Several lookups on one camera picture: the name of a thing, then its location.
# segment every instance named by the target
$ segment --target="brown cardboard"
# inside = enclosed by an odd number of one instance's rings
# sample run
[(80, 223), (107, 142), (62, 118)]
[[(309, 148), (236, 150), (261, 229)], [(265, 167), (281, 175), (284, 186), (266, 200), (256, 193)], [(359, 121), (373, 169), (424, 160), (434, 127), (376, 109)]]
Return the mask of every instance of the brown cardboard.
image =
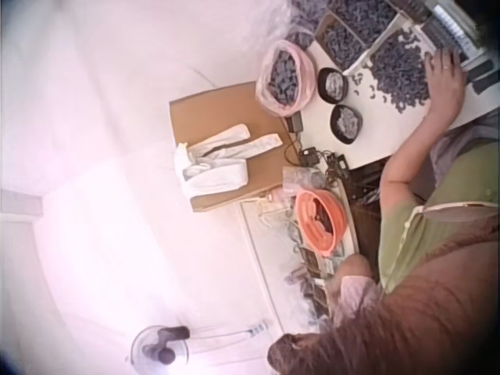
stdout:
[[(203, 195), (191, 199), (195, 212), (256, 196), (281, 185), (283, 166), (289, 166), (284, 150), (291, 144), (285, 122), (269, 113), (255, 100), (255, 82), (219, 88), (170, 103), (173, 135), (177, 144), (195, 145), (239, 123), (250, 131), (250, 139), (278, 133), (283, 144), (247, 161), (248, 184), (235, 191)], [(287, 157), (297, 162), (294, 147)]]

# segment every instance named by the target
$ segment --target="pink plastic bag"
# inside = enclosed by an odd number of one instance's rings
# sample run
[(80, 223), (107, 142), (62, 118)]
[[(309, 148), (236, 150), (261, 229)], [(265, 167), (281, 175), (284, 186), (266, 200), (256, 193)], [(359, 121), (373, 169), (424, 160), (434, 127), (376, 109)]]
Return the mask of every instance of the pink plastic bag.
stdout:
[[(292, 105), (282, 105), (270, 94), (267, 84), (271, 78), (274, 60), (279, 51), (288, 52), (297, 69), (298, 89), (297, 98)], [(257, 80), (255, 96), (257, 100), (272, 114), (281, 117), (291, 116), (300, 111), (311, 100), (316, 92), (316, 73), (313, 62), (298, 46), (289, 41), (277, 41), (267, 52), (262, 63), (260, 77)]]

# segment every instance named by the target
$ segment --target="white table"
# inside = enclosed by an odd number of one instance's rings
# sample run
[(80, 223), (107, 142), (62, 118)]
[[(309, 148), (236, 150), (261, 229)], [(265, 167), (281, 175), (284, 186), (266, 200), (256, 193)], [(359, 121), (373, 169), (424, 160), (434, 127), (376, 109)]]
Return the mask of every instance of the white table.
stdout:
[[(422, 53), (431, 51), (432, 47), (419, 43)], [(316, 66), (316, 72), (326, 66), (336, 68), (323, 49), (314, 42), (307, 51)], [(372, 163), (393, 154), (401, 143), (419, 125), (427, 112), (425, 106), (416, 108), (407, 107), (403, 114), (391, 104), (391, 97), (387, 96), (384, 104), (383, 94), (376, 91), (376, 98), (370, 99), (372, 90), (370, 85), (377, 87), (368, 69), (361, 69), (362, 83), (355, 86), (349, 78), (348, 94), (342, 104), (358, 110), (363, 118), (362, 129), (352, 145), (341, 143), (330, 130), (330, 115), (333, 105), (326, 103), (315, 93), (312, 100), (301, 111), (304, 131), (301, 134), (303, 148), (316, 147), (320, 151), (329, 150), (337, 154), (344, 154), (350, 169)], [(469, 85), (466, 89), (466, 101), (463, 110), (452, 127), (458, 127), (498, 107), (500, 84), (496, 84), (480, 96), (476, 95)], [(326, 163), (321, 162), (321, 170), (326, 169)]]

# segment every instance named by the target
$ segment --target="orange bowl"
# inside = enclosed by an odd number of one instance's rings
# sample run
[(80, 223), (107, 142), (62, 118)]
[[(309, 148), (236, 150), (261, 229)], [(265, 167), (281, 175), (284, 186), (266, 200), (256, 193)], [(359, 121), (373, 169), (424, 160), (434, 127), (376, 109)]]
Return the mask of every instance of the orange bowl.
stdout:
[[(330, 220), (333, 233), (326, 230), (317, 219), (314, 200), (320, 201)], [(295, 200), (295, 215), (305, 243), (321, 256), (328, 257), (335, 250), (347, 229), (347, 220), (342, 204), (326, 190), (303, 190)]]

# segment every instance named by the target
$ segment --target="black bowl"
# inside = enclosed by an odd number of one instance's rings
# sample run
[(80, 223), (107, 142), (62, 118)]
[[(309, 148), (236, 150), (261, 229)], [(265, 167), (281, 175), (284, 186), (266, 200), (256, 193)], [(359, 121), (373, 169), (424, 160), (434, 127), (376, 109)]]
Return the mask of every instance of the black bowl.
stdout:
[[(342, 76), (342, 95), (339, 99), (332, 98), (327, 92), (327, 78), (331, 73), (337, 73)], [(348, 90), (348, 80), (345, 75), (333, 68), (322, 68), (318, 73), (318, 94), (320, 94), (320, 98), (322, 98), (325, 102), (330, 104), (338, 104), (342, 100), (344, 100), (347, 95)]]
[[(341, 116), (341, 109), (342, 108), (347, 108), (347, 109), (352, 110), (352, 112), (354, 113), (354, 116), (358, 119), (358, 129), (356, 131), (356, 136), (354, 136), (354, 138), (347, 138), (345, 135), (343, 135), (343, 133), (341, 132), (341, 130), (338, 128), (337, 121), (338, 121), (338, 119)], [(361, 126), (362, 125), (363, 125), (363, 118), (358, 113), (358, 111), (356, 111), (355, 109), (353, 109), (351, 107), (348, 107), (348, 106), (342, 105), (342, 104), (337, 104), (334, 107), (334, 110), (331, 112), (331, 117), (330, 117), (330, 129), (331, 129), (331, 132), (334, 134), (334, 136), (340, 142), (342, 142), (342, 143), (344, 143), (346, 145), (350, 145), (352, 142), (354, 142), (356, 140), (356, 138), (358, 137), (359, 131), (361, 130)]]

